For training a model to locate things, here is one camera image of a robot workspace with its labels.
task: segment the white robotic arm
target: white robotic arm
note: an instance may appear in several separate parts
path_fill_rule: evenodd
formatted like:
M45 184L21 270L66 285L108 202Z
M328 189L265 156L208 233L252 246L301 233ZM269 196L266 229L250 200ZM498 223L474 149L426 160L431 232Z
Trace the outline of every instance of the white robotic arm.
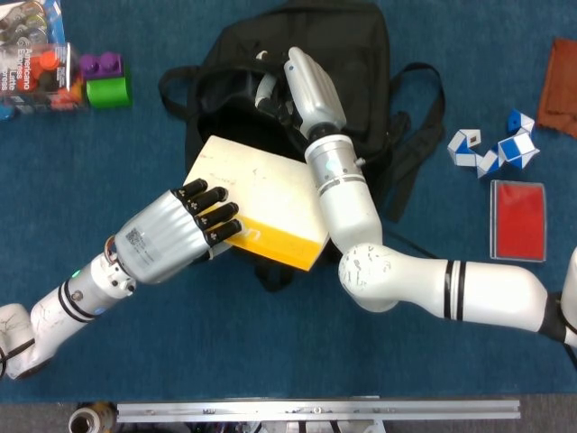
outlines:
M157 284L241 231L225 189L206 191L195 180L165 192L105 243L105 250L40 300L30 316L22 305L0 308L0 377L37 372L62 343L133 294L136 283Z
M288 56L288 86L310 142L305 159L328 232L343 253L339 279L353 299L373 312L413 302L439 318L517 327L577 347L577 250L560 299L518 266L418 259L383 246L363 161L340 133L346 119L333 81L299 48Z

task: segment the robotic hand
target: robotic hand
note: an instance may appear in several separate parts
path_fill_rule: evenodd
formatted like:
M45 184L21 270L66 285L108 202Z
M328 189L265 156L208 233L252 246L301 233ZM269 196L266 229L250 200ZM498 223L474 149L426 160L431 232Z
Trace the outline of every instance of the robotic hand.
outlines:
M0 308L0 377L40 370L59 346L121 299L136 283L158 284L187 265L209 259L213 247L242 230L227 191L204 180L171 189L105 242L103 253L40 300L30 316L22 305Z
M517 327L577 347L577 249L560 297L518 266L418 259L383 246L363 161L340 134L346 118L333 81L299 48L288 57L288 86L310 143L305 159L328 232L343 253L339 279L353 299L373 312L404 300L439 318Z

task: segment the yellow box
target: yellow box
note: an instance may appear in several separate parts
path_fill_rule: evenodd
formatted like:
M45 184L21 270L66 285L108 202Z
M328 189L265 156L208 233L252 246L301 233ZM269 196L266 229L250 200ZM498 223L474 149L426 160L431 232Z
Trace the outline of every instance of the yellow box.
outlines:
M308 271L328 240L305 163L212 136L185 183L202 178L228 189L243 231L232 245Z

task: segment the green building block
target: green building block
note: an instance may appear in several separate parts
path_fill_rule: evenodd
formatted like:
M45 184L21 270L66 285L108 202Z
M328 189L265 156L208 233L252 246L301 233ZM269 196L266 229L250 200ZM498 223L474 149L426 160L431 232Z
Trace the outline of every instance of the green building block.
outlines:
M94 108L115 108L130 106L133 103L133 92L128 70L124 77L94 79L87 82L87 96Z

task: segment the blue floor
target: blue floor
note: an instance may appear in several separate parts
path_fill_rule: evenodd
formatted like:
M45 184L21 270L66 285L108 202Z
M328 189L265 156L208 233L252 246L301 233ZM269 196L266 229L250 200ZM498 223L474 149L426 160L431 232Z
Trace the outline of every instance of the blue floor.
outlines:
M182 182L185 128L162 107L160 75L199 63L224 26L277 3L62 0L67 36L80 51L125 54L134 107L0 124L0 305L30 308L101 252L127 218ZM447 142L459 128L480 128L489 148L506 136L512 107L535 117L553 38L577 39L577 8L562 0L380 5L392 71L420 60L444 78ZM416 124L433 93L426 77L411 81L396 107ZM545 184L548 258L528 267L557 291L577 244L577 143L541 130L535 142L541 154L527 170L500 177ZM489 182L454 167L441 145L395 228L439 255L486 261ZM562 347L542 336L445 322L411 305L372 315L344 293L331 267L271 295L246 261L227 254L140 287L46 370L0 383L0 401L575 391L577 373Z

